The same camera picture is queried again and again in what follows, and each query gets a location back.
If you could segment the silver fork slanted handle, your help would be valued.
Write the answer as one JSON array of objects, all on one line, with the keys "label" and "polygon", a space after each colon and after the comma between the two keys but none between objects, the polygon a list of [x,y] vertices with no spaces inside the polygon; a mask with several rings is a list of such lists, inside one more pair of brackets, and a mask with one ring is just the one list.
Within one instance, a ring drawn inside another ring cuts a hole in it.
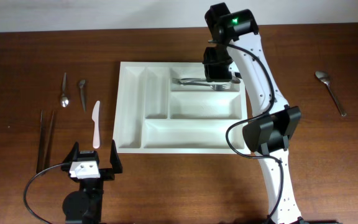
[{"label": "silver fork slanted handle", "polygon": [[229,90],[231,88],[231,84],[206,84],[206,83],[193,83],[193,82],[188,82],[188,83],[179,83],[179,85],[182,86],[207,86],[210,87],[212,90],[214,91],[225,91],[225,90]]}]

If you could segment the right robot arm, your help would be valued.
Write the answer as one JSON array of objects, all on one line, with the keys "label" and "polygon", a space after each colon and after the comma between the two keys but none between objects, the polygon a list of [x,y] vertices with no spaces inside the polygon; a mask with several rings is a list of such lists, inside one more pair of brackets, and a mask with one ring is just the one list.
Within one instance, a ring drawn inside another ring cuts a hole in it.
[{"label": "right robot arm", "polygon": [[208,82],[228,82],[235,65],[248,93],[252,117],[228,127],[242,129],[247,153],[257,160],[268,194],[267,223],[304,223],[293,193],[288,165],[289,141],[300,121],[299,107],[281,94],[262,49],[259,27],[252,12],[230,12],[225,3],[212,5],[204,15],[213,46],[203,55]]}]

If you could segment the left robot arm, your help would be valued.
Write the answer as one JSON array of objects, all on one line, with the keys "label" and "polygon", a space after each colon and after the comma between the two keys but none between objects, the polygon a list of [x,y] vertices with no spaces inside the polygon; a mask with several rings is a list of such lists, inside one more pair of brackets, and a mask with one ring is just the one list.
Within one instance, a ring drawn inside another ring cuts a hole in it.
[{"label": "left robot arm", "polygon": [[77,191],[68,194],[63,201],[66,223],[101,222],[104,183],[113,181],[116,174],[123,172],[114,141],[109,161],[110,168],[100,168],[97,151],[81,151],[79,143],[74,143],[61,168],[72,181],[80,185]]}]

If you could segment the silver fork with round handle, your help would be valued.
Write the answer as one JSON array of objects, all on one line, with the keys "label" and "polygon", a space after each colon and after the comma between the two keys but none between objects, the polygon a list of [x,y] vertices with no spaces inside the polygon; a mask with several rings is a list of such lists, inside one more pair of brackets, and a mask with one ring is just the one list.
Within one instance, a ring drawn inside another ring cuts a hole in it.
[{"label": "silver fork with round handle", "polygon": [[202,78],[172,78],[172,83],[176,85],[198,85],[198,86],[208,86],[205,83],[205,79]]}]

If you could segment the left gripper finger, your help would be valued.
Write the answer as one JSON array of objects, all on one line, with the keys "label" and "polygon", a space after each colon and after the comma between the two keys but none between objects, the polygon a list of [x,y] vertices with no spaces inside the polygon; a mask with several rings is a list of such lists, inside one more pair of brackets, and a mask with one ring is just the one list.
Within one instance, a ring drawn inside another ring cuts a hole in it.
[{"label": "left gripper finger", "polygon": [[121,160],[119,158],[119,155],[117,153],[117,147],[115,140],[112,140],[111,143],[111,153],[110,153],[110,159],[109,159],[112,169],[114,173],[122,173],[122,164]]},{"label": "left gripper finger", "polygon": [[71,151],[64,158],[63,163],[71,163],[76,160],[79,151],[79,143],[75,142]]}]

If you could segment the white plastic knife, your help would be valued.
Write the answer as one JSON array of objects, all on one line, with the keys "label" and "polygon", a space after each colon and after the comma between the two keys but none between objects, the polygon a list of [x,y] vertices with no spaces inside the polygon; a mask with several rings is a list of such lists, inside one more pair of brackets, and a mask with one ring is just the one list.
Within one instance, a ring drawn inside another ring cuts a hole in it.
[{"label": "white plastic knife", "polygon": [[93,148],[98,149],[100,147],[100,133],[99,133],[99,108],[100,101],[97,101],[94,105],[92,112],[92,120],[94,121],[94,131],[93,131]]}]

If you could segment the silver tablespoon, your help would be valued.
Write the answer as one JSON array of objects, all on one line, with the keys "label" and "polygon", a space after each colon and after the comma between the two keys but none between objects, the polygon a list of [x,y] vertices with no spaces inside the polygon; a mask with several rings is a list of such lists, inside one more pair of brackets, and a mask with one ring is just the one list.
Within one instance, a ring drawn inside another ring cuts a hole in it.
[{"label": "silver tablespoon", "polygon": [[328,92],[330,93],[332,99],[334,100],[341,116],[347,116],[347,113],[346,113],[343,105],[341,104],[338,97],[331,89],[331,77],[326,72],[322,72],[322,71],[316,71],[314,74],[315,74],[315,77],[319,81],[321,81],[322,83],[324,83],[326,85],[326,88],[328,89]]},{"label": "silver tablespoon", "polygon": [[[207,82],[205,78],[182,78],[179,79],[180,82],[187,83],[187,82]],[[228,81],[228,83],[240,84],[240,79],[232,76],[232,78]]]}]

